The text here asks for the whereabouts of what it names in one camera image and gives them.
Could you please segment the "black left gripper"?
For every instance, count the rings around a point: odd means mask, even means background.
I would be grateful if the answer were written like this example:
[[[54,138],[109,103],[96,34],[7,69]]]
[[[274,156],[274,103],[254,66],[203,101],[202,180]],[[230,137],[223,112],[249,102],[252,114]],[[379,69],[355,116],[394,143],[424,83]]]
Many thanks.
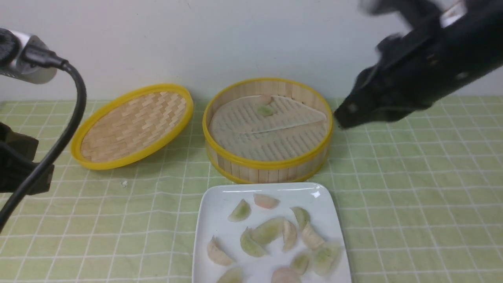
[[[39,141],[0,124],[0,192],[13,193],[39,163],[34,162]]]

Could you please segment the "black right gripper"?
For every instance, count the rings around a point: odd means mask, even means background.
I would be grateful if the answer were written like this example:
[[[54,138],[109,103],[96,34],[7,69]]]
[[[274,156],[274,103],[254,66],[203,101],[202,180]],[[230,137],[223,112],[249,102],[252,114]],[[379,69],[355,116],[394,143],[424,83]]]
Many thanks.
[[[360,0],[370,15],[397,11],[410,25],[386,37],[380,59],[334,111],[341,129],[392,123],[502,67],[502,1],[460,0],[443,11],[431,0]]]

